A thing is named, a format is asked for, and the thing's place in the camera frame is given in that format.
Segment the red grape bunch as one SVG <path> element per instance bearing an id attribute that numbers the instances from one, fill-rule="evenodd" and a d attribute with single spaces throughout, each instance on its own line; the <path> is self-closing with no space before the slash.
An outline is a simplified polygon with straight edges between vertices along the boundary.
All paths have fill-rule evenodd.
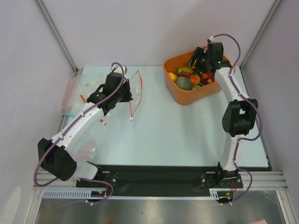
<path id="1" fill-rule="evenodd" d="M 189 78 L 190 76 L 190 73 L 187 72 L 186 70 L 181 70 L 179 74 L 181 77 L 186 77 L 186 78 Z"/>

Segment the clear zip top bag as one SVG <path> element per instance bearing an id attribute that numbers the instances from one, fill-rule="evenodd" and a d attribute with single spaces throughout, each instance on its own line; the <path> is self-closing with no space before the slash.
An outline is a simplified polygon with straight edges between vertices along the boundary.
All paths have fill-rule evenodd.
<path id="1" fill-rule="evenodd" d="M 122 74 L 122 76 L 129 80 L 133 99 L 129 102 L 117 102 L 117 99 L 112 97 L 114 94 L 113 92 L 111 93 L 112 96 L 101 106 L 104 114 L 107 115 L 118 104 L 128 104 L 130 120 L 133 120 L 137 108 L 139 107 L 142 100 L 143 80 L 139 70 L 137 70 L 131 77 L 127 77 L 124 74 Z"/>

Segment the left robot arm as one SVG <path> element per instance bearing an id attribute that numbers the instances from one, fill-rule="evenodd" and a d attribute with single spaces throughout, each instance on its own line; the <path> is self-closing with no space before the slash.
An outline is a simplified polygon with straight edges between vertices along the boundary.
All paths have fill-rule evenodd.
<path id="1" fill-rule="evenodd" d="M 126 73 L 125 66 L 113 68 L 105 83 L 88 97 L 83 109 L 68 126 L 50 140 L 42 138 L 38 142 L 38 168 L 43 168 L 61 181 L 75 177 L 86 178 L 93 187 L 102 184 L 103 175 L 95 165 L 79 156 L 75 145 L 89 128 L 114 109 L 117 103 L 126 103 L 133 99 Z"/>

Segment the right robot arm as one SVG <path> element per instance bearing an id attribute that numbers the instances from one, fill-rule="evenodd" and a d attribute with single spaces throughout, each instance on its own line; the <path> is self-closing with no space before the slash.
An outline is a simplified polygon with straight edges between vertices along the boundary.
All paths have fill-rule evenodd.
<path id="1" fill-rule="evenodd" d="M 221 160 L 214 175 L 215 184 L 227 187 L 238 178 L 238 158 L 241 143 L 253 129 L 258 102 L 250 99 L 234 77 L 233 66 L 223 58 L 221 42 L 208 41 L 205 49 L 197 47 L 188 61 L 196 71 L 210 73 L 221 86 L 228 105 L 222 117 L 226 142 Z"/>

